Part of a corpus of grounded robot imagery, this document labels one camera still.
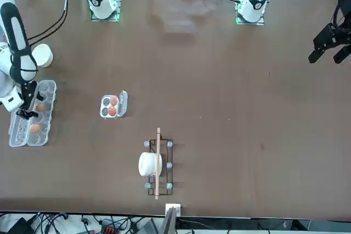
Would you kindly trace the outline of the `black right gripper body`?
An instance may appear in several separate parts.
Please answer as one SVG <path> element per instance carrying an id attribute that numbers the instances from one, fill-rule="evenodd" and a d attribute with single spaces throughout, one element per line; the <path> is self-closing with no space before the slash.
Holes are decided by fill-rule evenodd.
<path id="1" fill-rule="evenodd" d="M 24 111 L 29 111 L 32 107 L 33 96 L 26 95 L 24 96 L 23 100 L 24 100 L 24 103 L 20 106 L 20 109 Z"/>

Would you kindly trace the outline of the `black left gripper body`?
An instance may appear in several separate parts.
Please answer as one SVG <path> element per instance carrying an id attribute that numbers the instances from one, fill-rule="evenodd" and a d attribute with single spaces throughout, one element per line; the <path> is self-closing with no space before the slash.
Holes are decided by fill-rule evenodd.
<path id="1" fill-rule="evenodd" d="M 339 11 L 341 11 L 344 18 L 344 21 L 340 25 L 337 22 Z M 333 13 L 332 23 L 338 36 L 343 39 L 350 37 L 350 0 L 338 0 Z"/>

